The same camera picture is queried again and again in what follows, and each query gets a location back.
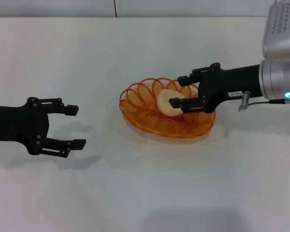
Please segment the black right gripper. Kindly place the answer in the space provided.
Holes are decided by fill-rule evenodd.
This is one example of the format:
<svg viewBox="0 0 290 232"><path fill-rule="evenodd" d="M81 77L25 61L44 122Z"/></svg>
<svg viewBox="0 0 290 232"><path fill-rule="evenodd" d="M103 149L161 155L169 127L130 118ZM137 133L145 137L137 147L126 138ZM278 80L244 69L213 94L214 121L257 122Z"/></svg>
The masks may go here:
<svg viewBox="0 0 290 232"><path fill-rule="evenodd" d="M223 70L219 63L193 69L189 75L177 78L180 86L199 83L199 98L171 98L169 103L184 114L211 113L225 101L237 100L240 92L249 92L251 97L261 97L259 65Z"/></svg>

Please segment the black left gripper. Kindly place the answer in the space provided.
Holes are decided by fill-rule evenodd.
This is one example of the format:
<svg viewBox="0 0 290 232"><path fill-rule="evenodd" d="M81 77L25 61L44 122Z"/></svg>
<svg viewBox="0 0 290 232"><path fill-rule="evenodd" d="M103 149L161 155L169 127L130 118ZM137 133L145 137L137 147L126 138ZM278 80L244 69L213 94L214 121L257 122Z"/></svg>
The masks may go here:
<svg viewBox="0 0 290 232"><path fill-rule="evenodd" d="M74 150L83 150L86 139L57 140L47 137L47 114L76 116L77 105L65 105L62 98L28 98L19 107L0 106L0 141L23 144L31 155L67 158Z"/></svg>

